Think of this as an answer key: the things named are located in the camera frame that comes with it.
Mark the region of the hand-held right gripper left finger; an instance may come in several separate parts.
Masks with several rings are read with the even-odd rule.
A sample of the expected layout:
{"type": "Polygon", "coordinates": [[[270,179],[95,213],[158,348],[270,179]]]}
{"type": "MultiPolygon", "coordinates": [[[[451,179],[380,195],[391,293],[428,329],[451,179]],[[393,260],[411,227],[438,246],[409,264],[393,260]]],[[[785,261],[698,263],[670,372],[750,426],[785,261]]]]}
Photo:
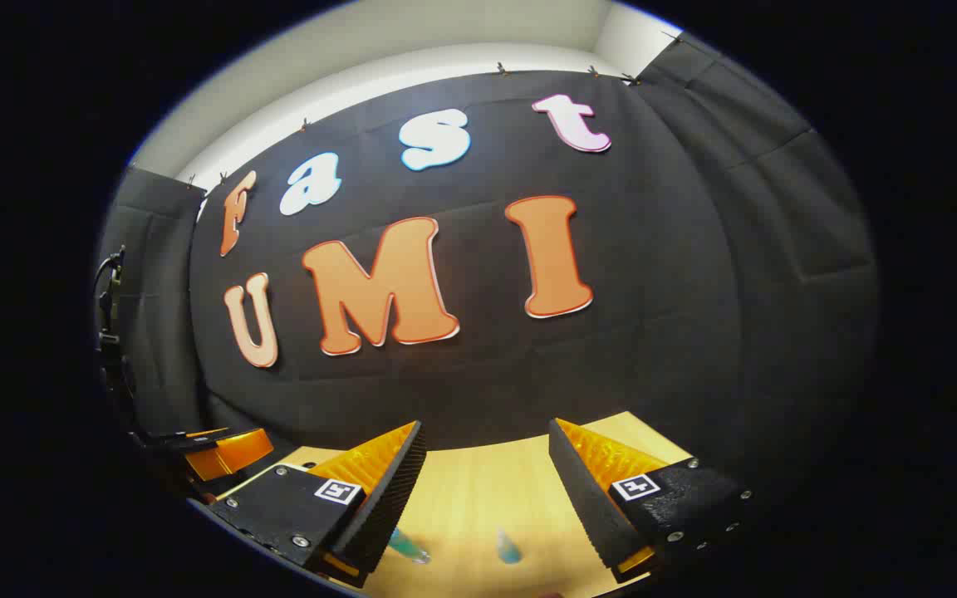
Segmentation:
{"type": "Polygon", "coordinates": [[[361,588],[382,560],[426,455],[425,431],[413,421],[316,467],[274,465],[209,511],[289,563],[361,588]]]}

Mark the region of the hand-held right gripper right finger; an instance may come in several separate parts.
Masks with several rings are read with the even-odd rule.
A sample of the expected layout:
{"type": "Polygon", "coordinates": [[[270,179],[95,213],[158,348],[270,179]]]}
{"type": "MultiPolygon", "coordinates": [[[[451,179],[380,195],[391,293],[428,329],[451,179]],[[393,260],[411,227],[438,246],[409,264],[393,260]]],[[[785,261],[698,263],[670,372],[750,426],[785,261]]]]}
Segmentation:
{"type": "Polygon", "coordinates": [[[548,454],[616,582],[679,574],[729,542],[754,491],[696,457],[656,457],[554,418],[548,454]]]}

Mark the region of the blue skin care bottle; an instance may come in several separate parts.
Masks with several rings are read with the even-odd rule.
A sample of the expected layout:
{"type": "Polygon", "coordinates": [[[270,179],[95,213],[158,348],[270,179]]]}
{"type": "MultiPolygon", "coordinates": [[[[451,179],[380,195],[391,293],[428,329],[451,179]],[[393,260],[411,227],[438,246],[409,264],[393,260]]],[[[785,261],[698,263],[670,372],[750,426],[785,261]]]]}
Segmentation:
{"type": "Polygon", "coordinates": [[[387,546],[396,553],[401,554],[405,559],[413,561],[414,563],[429,564],[430,562],[429,553],[398,527],[395,527],[394,531],[392,531],[387,546]]]}

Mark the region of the black backdrop cloth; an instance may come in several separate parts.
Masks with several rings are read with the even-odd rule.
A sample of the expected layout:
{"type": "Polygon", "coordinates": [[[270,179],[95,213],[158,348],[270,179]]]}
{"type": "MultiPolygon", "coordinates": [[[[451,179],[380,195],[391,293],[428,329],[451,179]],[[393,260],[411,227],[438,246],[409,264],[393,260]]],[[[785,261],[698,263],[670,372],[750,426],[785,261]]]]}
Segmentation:
{"type": "Polygon", "coordinates": [[[267,429],[348,449],[411,420],[433,450],[628,411],[772,501],[856,402],[878,269],[820,133],[698,39],[638,86],[479,73],[362,102],[213,192],[126,170],[101,253],[125,249],[120,335],[138,423],[267,429]],[[456,336],[320,348],[303,253],[430,243],[456,336]]]}

